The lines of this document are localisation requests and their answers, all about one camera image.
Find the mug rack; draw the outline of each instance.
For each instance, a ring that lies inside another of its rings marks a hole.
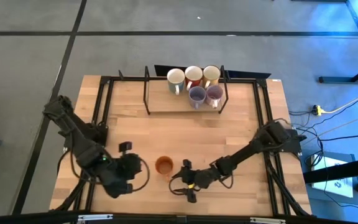
[[[145,67],[144,73],[144,89],[143,102],[146,107],[147,114],[151,112],[218,112],[222,113],[229,95],[227,93],[228,76],[223,67],[220,68],[221,77],[219,85],[224,89],[224,96],[218,103],[217,108],[213,108],[203,103],[197,110],[190,106],[188,99],[188,91],[183,90],[179,95],[171,93],[168,89],[167,77],[150,77],[149,69]]]

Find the desk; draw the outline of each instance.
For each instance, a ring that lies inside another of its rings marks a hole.
[[[84,76],[75,113],[90,122],[98,93],[100,76]],[[194,169],[209,167],[215,159],[232,154],[244,147],[258,128],[252,85],[228,83],[229,101],[222,112],[152,113],[148,115],[142,101],[143,82],[114,82],[108,113],[108,140],[106,150],[119,156],[118,144],[133,142],[133,151],[150,167],[149,184],[139,192],[109,197],[102,186],[96,186],[92,211],[114,213],[159,213],[187,215],[272,216],[267,177],[262,154],[239,164],[234,171],[234,186],[225,189],[219,182],[197,193],[198,202],[191,204],[185,196],[169,192],[168,183],[154,168],[160,156],[169,156],[174,162],[173,173],[179,171],[183,159],[189,159]],[[274,118],[289,120],[287,103],[280,80],[267,80],[270,104]],[[263,96],[260,90],[262,105]],[[311,213],[308,195],[299,160],[292,154],[281,153],[285,183],[304,210]],[[137,174],[134,188],[142,185],[146,172]],[[71,173],[70,157],[62,160],[50,208],[58,207],[77,184]],[[183,187],[180,181],[173,188]],[[85,206],[87,186],[80,208]],[[282,213],[280,191],[276,187],[279,211]]]

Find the floor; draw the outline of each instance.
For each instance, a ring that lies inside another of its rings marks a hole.
[[[0,0],[0,30],[71,31],[81,0]],[[351,0],[358,15],[358,0]],[[92,0],[80,31],[357,32],[344,3],[291,0]],[[12,209],[69,36],[0,36],[0,215]],[[282,79],[292,111],[334,109],[358,96],[358,85],[322,85],[319,76],[358,73],[358,37],[94,36],[77,37],[59,94],[76,100],[83,75],[143,75],[144,66],[224,65]],[[319,133],[358,117],[358,104],[319,125]],[[326,117],[311,118],[310,124]],[[294,117],[293,122],[305,122]],[[50,125],[23,212],[48,209],[63,139]],[[358,122],[326,138],[358,134]],[[358,139],[324,144],[355,154]],[[305,145],[317,149],[315,143]],[[312,200],[315,215],[358,222],[356,208]]]

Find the mug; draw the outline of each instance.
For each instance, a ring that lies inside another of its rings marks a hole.
[[[179,95],[185,85],[185,73],[178,69],[171,69],[167,74],[169,91]]]
[[[206,102],[213,108],[218,107],[218,103],[222,97],[223,89],[219,85],[213,85],[206,89]]]
[[[203,87],[195,86],[190,89],[189,91],[189,101],[190,106],[194,109],[198,109],[200,105],[204,103],[204,100],[206,98],[206,92]]]
[[[210,85],[217,85],[219,82],[219,77],[221,76],[221,71],[217,66],[208,65],[204,68],[204,77],[203,85],[204,88],[208,88]]]
[[[186,90],[198,86],[203,79],[203,71],[197,66],[190,66],[185,70]]]
[[[155,170],[162,174],[167,181],[170,180],[170,174],[173,170],[173,161],[168,156],[162,156],[155,161]]]

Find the white cable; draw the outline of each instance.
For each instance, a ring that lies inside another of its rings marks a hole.
[[[344,124],[342,124],[342,125],[339,125],[338,127],[332,128],[332,129],[330,129],[330,130],[328,130],[328,131],[325,131],[325,132],[323,132],[323,133],[317,135],[316,137],[310,139],[308,142],[304,143],[302,146],[305,146],[305,145],[308,144],[309,142],[315,140],[316,138],[318,138],[318,137],[320,137],[320,136],[322,136],[322,135],[324,135],[324,134],[326,134],[326,133],[328,133],[328,132],[330,132],[330,131],[334,131],[334,130],[337,129],[337,128],[343,127],[343,126],[348,125],[348,124],[350,124],[350,123],[353,123],[353,122],[355,122],[355,121],[358,121],[358,118],[357,118],[357,119],[354,119],[354,120],[352,120],[352,121],[349,121],[348,123],[344,123]]]
[[[354,103],[354,102],[357,101],[357,100],[358,100],[358,98],[357,98],[357,99],[354,99],[354,100],[352,100],[352,101],[350,101],[350,102],[348,102],[348,103],[346,103],[345,105],[341,106],[340,108],[338,108],[338,109],[336,109],[336,110],[333,110],[333,111],[325,111],[325,110],[321,109],[321,112],[322,112],[322,113],[335,113],[335,112],[341,110],[342,108],[344,108],[345,106],[347,106],[347,105],[349,105],[349,104],[351,104],[351,103]]]

